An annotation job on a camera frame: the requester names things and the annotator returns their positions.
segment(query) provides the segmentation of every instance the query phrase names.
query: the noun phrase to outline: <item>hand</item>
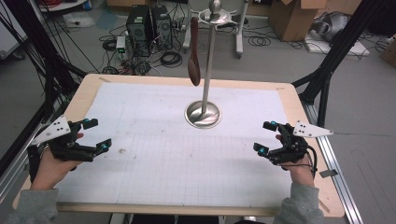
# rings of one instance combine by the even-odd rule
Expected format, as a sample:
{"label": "hand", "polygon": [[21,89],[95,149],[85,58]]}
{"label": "hand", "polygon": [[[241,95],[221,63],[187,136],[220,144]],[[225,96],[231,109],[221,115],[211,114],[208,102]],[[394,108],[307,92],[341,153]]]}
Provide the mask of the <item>hand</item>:
{"label": "hand", "polygon": [[[83,135],[83,133],[78,133],[78,138]],[[53,189],[57,183],[64,179],[71,169],[80,164],[81,161],[60,161],[55,159],[50,149],[45,149],[42,153],[35,181],[33,181],[30,189]]]}
{"label": "hand", "polygon": [[[277,140],[280,140],[281,138],[281,135],[276,135]],[[291,181],[293,181],[293,183],[307,185],[310,187],[315,186],[308,155],[305,154],[304,157],[297,162],[288,161],[281,163],[280,165],[282,168],[290,171]]]}

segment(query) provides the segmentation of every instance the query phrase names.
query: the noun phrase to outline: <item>floor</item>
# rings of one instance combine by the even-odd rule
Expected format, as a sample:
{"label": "floor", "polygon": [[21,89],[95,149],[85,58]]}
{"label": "floor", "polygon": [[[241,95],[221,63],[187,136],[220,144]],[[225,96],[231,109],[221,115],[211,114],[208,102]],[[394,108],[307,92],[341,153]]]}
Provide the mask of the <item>floor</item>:
{"label": "floor", "polygon": [[[79,8],[73,8],[66,12],[73,10],[80,11]],[[126,21],[126,14],[111,11],[106,4],[94,5],[88,14],[96,24],[89,28],[70,29],[68,34],[95,67],[103,68],[107,57],[98,38],[108,35],[109,30],[122,26]],[[257,35],[249,32],[249,29],[267,25],[266,18],[248,19],[249,24],[246,25],[244,35]],[[271,29],[267,27],[254,31],[267,33]],[[205,68],[207,34],[207,30],[200,30],[198,51],[202,68]],[[94,70],[65,34],[60,36],[64,39],[71,62],[84,71]],[[396,126],[396,119],[393,118],[396,111],[396,70],[379,58],[380,52],[374,48],[377,39],[370,37],[361,41],[369,48],[368,57],[346,56],[335,71],[330,88],[326,128],[334,130],[334,135],[329,137],[332,149],[363,222],[394,223],[396,136],[392,129]],[[325,57],[324,54],[308,53],[304,46],[294,48],[273,38],[268,39],[268,46],[249,44],[258,39],[244,37],[243,40],[244,53],[238,59],[234,50],[233,33],[218,34],[212,78],[290,83],[315,71]],[[181,66],[158,66],[155,67],[156,70],[149,71],[149,76],[187,77],[187,60],[190,54],[183,51],[180,53],[183,57]],[[118,62],[113,58],[111,64]],[[0,120],[4,129],[0,132],[0,156],[3,156],[42,104],[44,96],[35,69],[28,59],[19,61],[8,58],[0,61],[0,71]],[[12,211],[11,203],[25,178],[26,172],[2,201],[0,222]],[[110,214],[61,213],[55,223],[105,224],[109,217]],[[237,217],[231,217],[227,223],[234,223],[236,220]],[[259,217],[258,220],[272,223],[271,217]],[[348,222],[345,217],[340,217],[326,218],[325,223]]]}

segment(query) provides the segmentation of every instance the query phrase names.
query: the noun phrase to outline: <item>sleeve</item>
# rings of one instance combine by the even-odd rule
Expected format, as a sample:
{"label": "sleeve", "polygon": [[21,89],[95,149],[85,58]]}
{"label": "sleeve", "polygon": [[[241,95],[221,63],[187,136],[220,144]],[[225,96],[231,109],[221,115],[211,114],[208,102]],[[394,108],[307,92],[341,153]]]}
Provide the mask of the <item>sleeve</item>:
{"label": "sleeve", "polygon": [[56,210],[57,196],[57,189],[21,191],[18,208],[9,215],[6,223],[53,223],[58,215]]}
{"label": "sleeve", "polygon": [[292,183],[290,198],[282,201],[274,224],[323,223],[323,212],[318,208],[318,193],[317,188]]}

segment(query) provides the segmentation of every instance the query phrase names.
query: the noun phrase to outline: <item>white paper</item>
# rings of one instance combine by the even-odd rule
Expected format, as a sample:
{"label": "white paper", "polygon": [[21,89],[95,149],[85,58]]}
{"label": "white paper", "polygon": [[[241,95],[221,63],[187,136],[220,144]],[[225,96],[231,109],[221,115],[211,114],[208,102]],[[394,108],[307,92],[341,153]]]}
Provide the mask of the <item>white paper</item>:
{"label": "white paper", "polygon": [[83,146],[112,138],[110,150],[81,164],[57,187],[59,202],[279,207],[290,175],[253,149],[280,147],[265,121],[286,123],[277,91],[210,88],[221,112],[196,129],[186,107],[203,88],[104,83],[86,116]]}

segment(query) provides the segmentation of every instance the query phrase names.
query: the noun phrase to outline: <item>wooden spoon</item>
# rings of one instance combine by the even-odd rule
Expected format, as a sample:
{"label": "wooden spoon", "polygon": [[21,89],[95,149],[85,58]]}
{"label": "wooden spoon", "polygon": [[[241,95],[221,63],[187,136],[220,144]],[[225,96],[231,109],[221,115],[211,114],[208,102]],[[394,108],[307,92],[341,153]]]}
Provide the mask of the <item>wooden spoon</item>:
{"label": "wooden spoon", "polygon": [[198,19],[191,18],[191,56],[188,63],[189,76],[194,86],[201,81],[201,71],[198,63]]}

